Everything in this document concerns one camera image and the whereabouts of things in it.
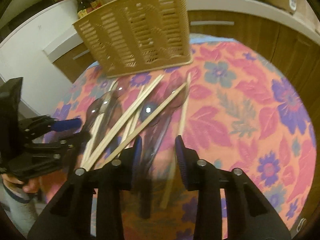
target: cabinet handle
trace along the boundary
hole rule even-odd
[[[81,56],[83,56],[83,55],[85,55],[85,54],[87,54],[87,53],[89,53],[89,52],[90,52],[90,50],[87,49],[87,50],[85,50],[84,52],[81,52],[81,53],[78,54],[77,56],[73,57],[72,59],[73,59],[73,60],[76,60],[77,58],[80,58]]]
[[[201,26],[201,25],[235,25],[235,22],[230,21],[192,21],[190,26]]]

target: tablecloth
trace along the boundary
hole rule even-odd
[[[265,58],[234,40],[191,36],[193,63],[182,67],[131,75],[122,96],[123,111],[136,99],[142,85],[165,74],[151,95],[163,97],[168,83],[191,73],[189,105],[183,140],[200,158],[219,169],[243,169],[291,228],[311,187],[316,141],[308,113],[295,89]],[[60,120],[81,117],[111,84],[99,64],[88,68],[73,84],[52,115]],[[192,239],[197,193],[175,181],[168,208],[159,208],[181,110],[175,111],[153,169],[153,210],[149,220],[138,216],[135,195],[124,194],[126,239]],[[47,134],[49,141],[52,134]],[[110,152],[105,151],[102,160]],[[63,171],[42,178],[49,200],[65,181]],[[223,236],[227,237],[226,200],[221,191]],[[94,231],[94,204],[92,231]]]

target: metal screw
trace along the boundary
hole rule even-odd
[[[115,159],[115,160],[113,160],[112,162],[111,162],[111,164],[113,165],[113,166],[120,166],[121,165],[121,160],[119,160],[119,159]]]
[[[81,176],[83,175],[85,172],[85,169],[84,168],[79,168],[79,169],[76,169],[76,175],[78,176]]]
[[[207,162],[205,160],[198,160],[197,161],[197,165],[203,167],[203,166],[206,166],[207,165]]]
[[[233,173],[236,174],[237,176],[240,176],[243,173],[243,171],[241,169],[239,169],[239,168],[235,168],[233,170]]]

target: bottle label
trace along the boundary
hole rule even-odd
[[[92,12],[92,8],[87,8],[78,12],[79,18],[86,16],[88,13]]]
[[[91,3],[91,7],[95,10],[97,8],[99,8],[101,6],[101,3],[99,0],[96,0],[94,2]]]

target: human hand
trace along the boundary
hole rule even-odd
[[[17,184],[25,184],[23,181],[18,180],[16,177],[10,174],[2,174],[3,183],[7,188],[13,191],[17,191]],[[40,187],[39,178],[29,179],[28,184],[22,187],[22,190],[26,193],[37,193]]]

